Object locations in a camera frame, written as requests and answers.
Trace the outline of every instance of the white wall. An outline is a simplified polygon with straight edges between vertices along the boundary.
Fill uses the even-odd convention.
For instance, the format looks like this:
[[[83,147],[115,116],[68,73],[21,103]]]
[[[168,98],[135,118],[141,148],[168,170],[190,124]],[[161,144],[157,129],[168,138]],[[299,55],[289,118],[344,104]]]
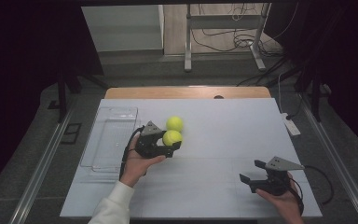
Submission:
[[[95,48],[101,51],[162,49],[158,6],[82,7]]]

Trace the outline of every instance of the yellow ball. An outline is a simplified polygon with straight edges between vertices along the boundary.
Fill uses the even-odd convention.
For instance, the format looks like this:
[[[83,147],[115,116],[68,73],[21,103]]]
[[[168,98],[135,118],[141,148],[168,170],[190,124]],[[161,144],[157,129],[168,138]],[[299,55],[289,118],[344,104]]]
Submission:
[[[177,116],[172,116],[168,118],[166,126],[167,130],[175,130],[177,132],[181,132],[183,129],[183,121]]]
[[[175,130],[168,130],[163,136],[162,136],[162,142],[165,146],[172,146],[173,143],[182,142],[183,138],[182,135],[175,131]]]

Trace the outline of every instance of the power strip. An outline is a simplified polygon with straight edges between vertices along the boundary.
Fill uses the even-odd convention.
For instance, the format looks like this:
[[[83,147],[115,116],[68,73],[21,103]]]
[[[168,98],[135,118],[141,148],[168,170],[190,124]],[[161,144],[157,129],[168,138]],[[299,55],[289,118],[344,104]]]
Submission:
[[[297,128],[295,123],[291,119],[286,119],[287,113],[281,113],[282,120],[284,125],[286,125],[287,132],[289,132],[290,136],[298,136],[301,135],[300,130]]]

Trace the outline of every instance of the wooden edge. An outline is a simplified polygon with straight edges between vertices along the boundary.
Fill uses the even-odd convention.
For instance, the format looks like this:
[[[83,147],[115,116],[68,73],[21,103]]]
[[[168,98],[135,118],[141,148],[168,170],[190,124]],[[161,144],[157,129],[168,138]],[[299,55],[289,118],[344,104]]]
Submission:
[[[266,87],[128,87],[111,88],[105,99],[270,98]]]

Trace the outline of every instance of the white cable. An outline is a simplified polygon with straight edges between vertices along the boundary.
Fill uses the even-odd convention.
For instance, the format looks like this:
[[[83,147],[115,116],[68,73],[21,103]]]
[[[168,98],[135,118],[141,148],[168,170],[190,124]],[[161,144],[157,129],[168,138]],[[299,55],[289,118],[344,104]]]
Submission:
[[[264,42],[264,43],[267,43],[267,42],[271,41],[272,39],[275,39],[275,38],[281,36],[284,32],[286,32],[287,29],[289,29],[290,25],[291,25],[292,22],[293,22],[293,19],[295,18],[295,15],[296,15],[296,13],[297,13],[297,9],[298,9],[298,2],[297,2],[297,4],[296,4],[296,9],[295,9],[295,12],[293,13],[293,17],[292,17],[292,19],[290,20],[289,24],[287,24],[286,28],[285,28],[280,34],[278,34],[278,35],[272,37],[270,40],[268,40],[268,41],[266,41],[266,42]]]

